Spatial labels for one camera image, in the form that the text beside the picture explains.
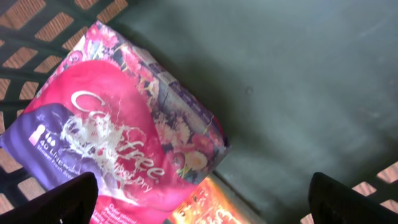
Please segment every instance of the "lattice basket wall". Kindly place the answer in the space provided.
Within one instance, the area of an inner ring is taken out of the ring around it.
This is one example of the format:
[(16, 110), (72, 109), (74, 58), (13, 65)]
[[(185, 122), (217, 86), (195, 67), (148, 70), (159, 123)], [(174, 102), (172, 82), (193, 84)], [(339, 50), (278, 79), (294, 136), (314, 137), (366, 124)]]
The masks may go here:
[[(19, 116), (87, 28), (116, 24), (130, 0), (0, 1), (0, 133)], [(0, 213), (44, 193), (0, 149)]]

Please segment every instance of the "panty liner package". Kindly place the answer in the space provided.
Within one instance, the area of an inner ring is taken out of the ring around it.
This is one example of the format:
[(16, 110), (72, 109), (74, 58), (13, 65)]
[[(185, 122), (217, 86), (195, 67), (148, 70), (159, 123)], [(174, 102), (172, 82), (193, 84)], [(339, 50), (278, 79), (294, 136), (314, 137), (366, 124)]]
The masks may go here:
[(162, 223), (225, 157), (216, 118), (96, 22), (0, 137), (45, 188), (93, 172), (91, 223)]
[(214, 175), (206, 177), (169, 220), (173, 224), (265, 223)]

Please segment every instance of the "orange package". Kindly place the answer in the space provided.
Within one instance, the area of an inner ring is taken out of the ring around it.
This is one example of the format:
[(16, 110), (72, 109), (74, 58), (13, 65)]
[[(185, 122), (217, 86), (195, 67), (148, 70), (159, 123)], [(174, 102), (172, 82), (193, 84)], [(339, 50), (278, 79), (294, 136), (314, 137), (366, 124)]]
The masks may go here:
[(264, 223), (213, 175), (174, 210), (169, 221), (173, 224)]

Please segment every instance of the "white flower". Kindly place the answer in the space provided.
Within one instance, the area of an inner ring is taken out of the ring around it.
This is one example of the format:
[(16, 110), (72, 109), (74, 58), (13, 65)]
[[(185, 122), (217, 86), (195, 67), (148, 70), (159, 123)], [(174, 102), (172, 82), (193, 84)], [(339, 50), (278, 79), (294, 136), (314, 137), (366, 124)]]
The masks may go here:
[(201, 170), (207, 165), (206, 156), (198, 151), (188, 152), (185, 155), (187, 165), (193, 170)]

